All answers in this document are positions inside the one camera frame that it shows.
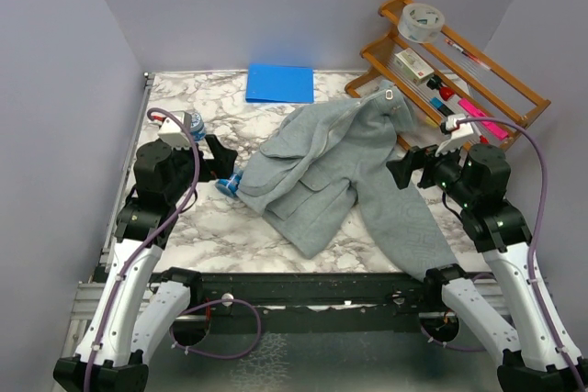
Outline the grey zip jacket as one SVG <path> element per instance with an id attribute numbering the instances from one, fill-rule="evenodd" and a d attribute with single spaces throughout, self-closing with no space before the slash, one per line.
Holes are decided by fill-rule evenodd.
<path id="1" fill-rule="evenodd" d="M 399 134 L 415 126 L 407 98 L 387 80 L 362 99 L 300 107 L 251 156 L 237 196 L 307 258 L 358 207 L 384 255 L 423 280 L 457 259 L 418 190 L 399 189 L 386 167 Z"/>

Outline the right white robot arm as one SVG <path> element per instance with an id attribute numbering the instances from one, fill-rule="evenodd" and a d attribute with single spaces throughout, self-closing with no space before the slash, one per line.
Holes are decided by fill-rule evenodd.
<path id="1" fill-rule="evenodd" d="M 525 218 L 505 197 L 511 168 L 503 150 L 475 144 L 465 157 L 436 150 L 413 147 L 387 167 L 400 189 L 421 170 L 419 187 L 437 186 L 459 205 L 463 229 L 491 268 L 511 318 L 495 310 L 457 264 L 426 271 L 424 303 L 448 307 L 469 327 L 495 363 L 502 390 L 584 391 L 587 360 L 554 308 Z"/>

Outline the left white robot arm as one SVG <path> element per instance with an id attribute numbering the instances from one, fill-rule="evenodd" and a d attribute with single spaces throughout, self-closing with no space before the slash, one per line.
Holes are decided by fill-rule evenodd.
<path id="1" fill-rule="evenodd" d="M 66 391 L 143 391 L 149 363 L 181 312 L 202 305 L 199 273 L 171 268 L 150 303 L 143 302 L 180 211 L 195 182 L 231 175 L 235 150 L 204 138 L 211 158 L 161 139 L 142 145 L 133 165 L 134 195 L 117 215 L 113 260 L 88 330 L 71 357 L 59 359 L 54 380 Z"/>

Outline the blue lying jar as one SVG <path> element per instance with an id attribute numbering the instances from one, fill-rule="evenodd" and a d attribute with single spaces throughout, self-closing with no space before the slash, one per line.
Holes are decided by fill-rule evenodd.
<path id="1" fill-rule="evenodd" d="M 227 197 L 236 198 L 242 176 L 242 171 L 233 172 L 229 178 L 220 178 L 215 183 L 215 188 Z"/>

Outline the blue upright jar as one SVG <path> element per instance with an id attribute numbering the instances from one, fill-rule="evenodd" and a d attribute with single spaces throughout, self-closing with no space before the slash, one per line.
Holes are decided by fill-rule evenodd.
<path id="1" fill-rule="evenodd" d="M 195 142 L 203 140 L 206 136 L 206 128 L 202 116 L 198 112 L 192 112 L 190 134 Z"/>

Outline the blue black marker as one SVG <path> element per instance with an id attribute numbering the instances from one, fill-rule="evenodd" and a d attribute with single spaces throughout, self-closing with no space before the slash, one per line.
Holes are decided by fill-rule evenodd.
<path id="1" fill-rule="evenodd" d="M 454 111 L 451 110 L 441 99 L 432 97 L 430 103 L 434 109 L 436 109 L 444 117 L 454 115 Z"/>

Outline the wooden tiered rack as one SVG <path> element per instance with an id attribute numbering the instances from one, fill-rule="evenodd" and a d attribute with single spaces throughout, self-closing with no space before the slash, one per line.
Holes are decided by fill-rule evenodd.
<path id="1" fill-rule="evenodd" d="M 441 99 L 439 93 L 429 89 L 426 83 L 412 84 L 394 65 L 394 54 L 411 48 L 434 69 L 446 86 L 455 91 L 456 94 L 447 102 L 441 99 L 454 113 L 468 117 L 506 118 L 527 129 L 550 106 L 547 98 L 517 79 L 447 25 L 443 26 L 441 34 L 432 43 L 420 44 L 405 39 L 399 33 L 398 24 L 403 8 L 411 3 L 414 1 L 388 0 L 380 5 L 379 15 L 389 20 L 390 27 L 382 37 L 373 40 L 360 51 L 360 56 L 368 63 L 368 69 L 345 86 L 348 95 L 365 96 L 369 88 L 380 80 L 390 80 L 412 101 L 420 116 L 434 126 L 440 123 L 444 116 L 430 103 L 432 97 Z M 484 70 L 449 47 L 445 38 L 454 40 L 482 59 L 492 70 Z"/>

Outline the blue binder folder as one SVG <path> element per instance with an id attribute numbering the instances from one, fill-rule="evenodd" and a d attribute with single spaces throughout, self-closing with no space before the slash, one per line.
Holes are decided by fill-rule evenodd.
<path id="1" fill-rule="evenodd" d="M 314 102 L 313 70 L 307 67 L 252 63 L 247 73 L 246 103 Z"/>

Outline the small white green box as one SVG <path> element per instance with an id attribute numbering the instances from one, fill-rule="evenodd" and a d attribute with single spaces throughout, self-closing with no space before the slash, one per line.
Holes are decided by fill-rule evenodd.
<path id="1" fill-rule="evenodd" d="M 395 53 L 393 62 L 414 85 L 426 83 L 435 74 L 434 69 L 411 48 Z"/>

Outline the red white pen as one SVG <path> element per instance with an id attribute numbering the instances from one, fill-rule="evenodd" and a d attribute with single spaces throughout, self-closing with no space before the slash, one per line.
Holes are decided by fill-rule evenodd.
<path id="1" fill-rule="evenodd" d="M 460 54 L 462 54 L 463 56 L 467 57 L 468 59 L 470 59 L 471 61 L 477 63 L 480 67 L 482 67 L 484 70 L 490 72 L 492 70 L 492 67 L 489 66 L 487 63 L 485 63 L 482 59 L 480 59 L 479 57 L 477 57 L 476 55 L 474 55 L 473 53 L 471 53 L 470 51 L 466 50 L 465 48 L 463 48 L 462 46 L 460 46 L 459 44 L 457 44 L 454 40 L 452 39 L 448 39 L 445 38 L 445 43 L 453 48 L 454 50 L 457 50 Z"/>

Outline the clear tape roll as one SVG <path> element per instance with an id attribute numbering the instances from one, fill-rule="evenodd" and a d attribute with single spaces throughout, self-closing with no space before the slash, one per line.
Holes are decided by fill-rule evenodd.
<path id="1" fill-rule="evenodd" d="M 445 16 L 437 8 L 411 3 L 405 6 L 398 24 L 399 33 L 415 43 L 432 43 L 441 34 Z"/>

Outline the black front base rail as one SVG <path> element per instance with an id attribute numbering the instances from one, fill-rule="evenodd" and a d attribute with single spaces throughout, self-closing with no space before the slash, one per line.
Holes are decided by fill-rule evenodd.
<path id="1" fill-rule="evenodd" d="M 224 274 L 170 268 L 150 279 L 187 284 L 191 306 L 219 300 L 209 313 L 176 322 L 186 331 L 209 323 L 214 333 L 247 333 L 260 321 L 273 333 L 394 330 L 417 332 L 422 323 L 449 315 L 422 283 L 397 273 Z"/>

